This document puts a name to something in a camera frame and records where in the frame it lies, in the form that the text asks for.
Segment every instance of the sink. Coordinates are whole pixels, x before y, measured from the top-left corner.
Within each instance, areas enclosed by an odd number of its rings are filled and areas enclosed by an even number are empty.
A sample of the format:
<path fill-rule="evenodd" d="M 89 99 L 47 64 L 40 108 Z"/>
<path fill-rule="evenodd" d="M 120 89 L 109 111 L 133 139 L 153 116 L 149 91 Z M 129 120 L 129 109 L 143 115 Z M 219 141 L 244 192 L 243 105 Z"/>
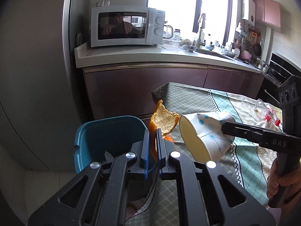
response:
<path fill-rule="evenodd" d="M 230 60 L 233 60 L 232 58 L 228 57 L 228 56 L 225 56 L 225 55 L 221 55 L 217 52 L 213 52 L 213 51 L 209 51 L 209 50 L 204 50 L 204 49 L 200 49 L 198 48 L 196 50 L 197 53 L 202 53 L 202 54 L 206 54 L 206 55 L 212 55 L 212 56 L 216 56 L 216 57 L 220 57 L 220 58 L 223 58 L 223 59 L 230 59 Z"/>

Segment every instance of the pink pot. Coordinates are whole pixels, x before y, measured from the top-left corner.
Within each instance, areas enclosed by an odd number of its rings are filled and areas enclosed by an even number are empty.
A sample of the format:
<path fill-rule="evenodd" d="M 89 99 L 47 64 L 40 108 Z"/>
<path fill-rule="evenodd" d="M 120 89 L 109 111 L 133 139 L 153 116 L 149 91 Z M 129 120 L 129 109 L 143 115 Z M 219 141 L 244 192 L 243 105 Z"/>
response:
<path fill-rule="evenodd" d="M 250 60 L 250 59 L 252 58 L 252 55 L 249 54 L 249 53 L 241 53 L 241 54 L 239 55 L 239 57 L 240 57 L 241 59 Z"/>

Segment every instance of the faucet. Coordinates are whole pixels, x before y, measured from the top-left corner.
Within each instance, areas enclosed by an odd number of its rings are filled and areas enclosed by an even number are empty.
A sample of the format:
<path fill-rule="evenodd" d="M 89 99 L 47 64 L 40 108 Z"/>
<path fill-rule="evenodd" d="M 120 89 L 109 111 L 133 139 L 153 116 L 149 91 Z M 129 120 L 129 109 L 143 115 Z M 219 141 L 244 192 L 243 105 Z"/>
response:
<path fill-rule="evenodd" d="M 205 46 L 205 43 L 201 42 L 202 30 L 205 28 L 205 20 L 206 20 L 206 14 L 202 13 L 198 20 L 198 24 L 200 25 L 199 38 L 198 38 L 197 45 L 196 45 L 198 48 L 200 48 L 200 45 Z"/>

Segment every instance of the patterned tablecloth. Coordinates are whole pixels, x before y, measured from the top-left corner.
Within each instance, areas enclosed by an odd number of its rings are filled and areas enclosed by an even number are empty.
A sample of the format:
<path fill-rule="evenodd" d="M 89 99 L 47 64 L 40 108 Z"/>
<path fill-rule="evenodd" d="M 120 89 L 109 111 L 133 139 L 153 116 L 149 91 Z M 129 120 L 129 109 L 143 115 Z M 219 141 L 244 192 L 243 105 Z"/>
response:
<path fill-rule="evenodd" d="M 163 100 L 166 109 L 179 115 L 196 112 L 226 111 L 236 122 L 279 131 L 262 113 L 254 111 L 256 100 L 246 96 L 169 82 L 152 92 L 157 103 Z M 271 106 L 282 119 L 281 110 Z M 171 132 L 176 150 L 193 159 L 181 138 L 179 125 Z M 235 138 L 220 160 L 225 170 L 259 203 L 267 205 L 267 176 L 276 152 L 259 147 L 242 138 Z M 146 203 L 127 220 L 128 226 L 179 225 L 176 181 L 162 181 L 153 173 L 153 187 Z"/>

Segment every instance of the microwave knob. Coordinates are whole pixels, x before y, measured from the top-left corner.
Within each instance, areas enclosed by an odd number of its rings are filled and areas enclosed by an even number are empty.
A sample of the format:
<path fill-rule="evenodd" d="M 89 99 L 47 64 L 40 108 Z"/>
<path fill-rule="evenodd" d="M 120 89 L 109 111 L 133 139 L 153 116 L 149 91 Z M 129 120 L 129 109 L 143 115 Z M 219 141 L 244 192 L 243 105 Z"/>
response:
<path fill-rule="evenodd" d="M 157 23 L 158 25 L 161 25 L 161 24 L 164 23 L 164 21 L 163 21 L 162 18 L 158 17 L 158 18 L 156 18 L 156 23 Z"/>
<path fill-rule="evenodd" d="M 162 34 L 162 30 L 160 28 L 155 29 L 155 35 L 160 35 Z"/>

